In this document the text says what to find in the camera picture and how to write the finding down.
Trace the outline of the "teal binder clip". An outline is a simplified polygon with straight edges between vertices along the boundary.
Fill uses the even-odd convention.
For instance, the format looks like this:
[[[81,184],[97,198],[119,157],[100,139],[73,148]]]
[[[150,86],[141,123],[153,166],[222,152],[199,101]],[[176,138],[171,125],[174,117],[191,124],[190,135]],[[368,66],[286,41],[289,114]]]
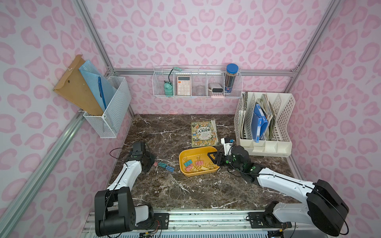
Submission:
[[[165,163],[162,163],[162,162],[158,162],[158,166],[160,166],[162,168],[166,168],[168,165]]]

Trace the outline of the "blue binder clip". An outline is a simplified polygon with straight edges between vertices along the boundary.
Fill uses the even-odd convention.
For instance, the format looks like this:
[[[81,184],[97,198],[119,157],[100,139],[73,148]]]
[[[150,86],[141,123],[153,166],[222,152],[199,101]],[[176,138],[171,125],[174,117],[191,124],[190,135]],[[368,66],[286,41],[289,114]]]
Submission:
[[[166,170],[168,170],[168,171],[170,171],[170,172],[174,172],[174,168],[173,167],[171,167],[171,166],[166,166],[166,168],[165,168]]]

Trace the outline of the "yellow plastic storage tray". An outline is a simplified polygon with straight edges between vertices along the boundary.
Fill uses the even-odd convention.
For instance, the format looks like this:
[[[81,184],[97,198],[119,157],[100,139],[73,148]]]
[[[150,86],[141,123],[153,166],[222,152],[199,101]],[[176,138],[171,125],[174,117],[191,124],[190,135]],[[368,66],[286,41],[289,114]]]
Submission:
[[[213,163],[210,156],[217,149],[212,146],[184,150],[179,154],[181,172],[187,177],[199,176],[217,172],[219,166]]]

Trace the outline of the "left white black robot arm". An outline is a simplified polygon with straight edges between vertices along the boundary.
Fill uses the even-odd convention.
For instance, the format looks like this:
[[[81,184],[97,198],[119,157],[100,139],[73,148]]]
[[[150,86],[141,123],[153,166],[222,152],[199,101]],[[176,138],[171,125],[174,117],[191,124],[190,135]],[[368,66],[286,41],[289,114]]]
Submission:
[[[146,228],[154,224],[150,205],[134,206],[131,190],[141,173],[150,170],[155,156],[143,141],[136,141],[123,158],[123,168],[114,182],[94,198],[95,232],[99,237]]]

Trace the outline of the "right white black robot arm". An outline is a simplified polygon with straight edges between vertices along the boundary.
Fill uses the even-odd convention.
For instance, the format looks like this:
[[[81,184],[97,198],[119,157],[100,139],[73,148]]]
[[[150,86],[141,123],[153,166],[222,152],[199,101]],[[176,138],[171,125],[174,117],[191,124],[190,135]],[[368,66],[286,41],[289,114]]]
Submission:
[[[248,151],[234,140],[222,139],[224,150],[207,155],[217,166],[227,166],[238,171],[248,183],[270,188],[285,194],[298,203],[271,202],[259,217],[270,228],[289,223],[314,225],[323,233],[338,237],[343,227],[348,228],[346,217],[349,207],[325,180],[304,181],[277,173],[266,166],[251,161]]]

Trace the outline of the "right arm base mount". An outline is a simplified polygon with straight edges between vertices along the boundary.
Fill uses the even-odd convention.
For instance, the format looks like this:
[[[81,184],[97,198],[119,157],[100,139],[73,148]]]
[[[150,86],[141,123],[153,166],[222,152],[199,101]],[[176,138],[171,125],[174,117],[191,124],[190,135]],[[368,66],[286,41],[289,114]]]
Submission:
[[[271,202],[265,209],[264,212],[249,212],[246,220],[250,222],[252,229],[268,229],[268,228],[277,228],[277,229],[288,229],[292,228],[293,225],[291,222],[280,222],[274,215],[273,211],[275,206],[278,204],[278,201]]]

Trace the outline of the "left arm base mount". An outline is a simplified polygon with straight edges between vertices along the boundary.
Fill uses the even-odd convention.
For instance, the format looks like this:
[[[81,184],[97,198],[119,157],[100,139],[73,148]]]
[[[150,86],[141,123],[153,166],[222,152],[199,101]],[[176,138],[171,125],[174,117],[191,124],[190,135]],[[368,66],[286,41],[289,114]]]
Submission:
[[[155,213],[148,205],[136,206],[137,213],[134,230],[167,230],[169,227],[169,213]]]

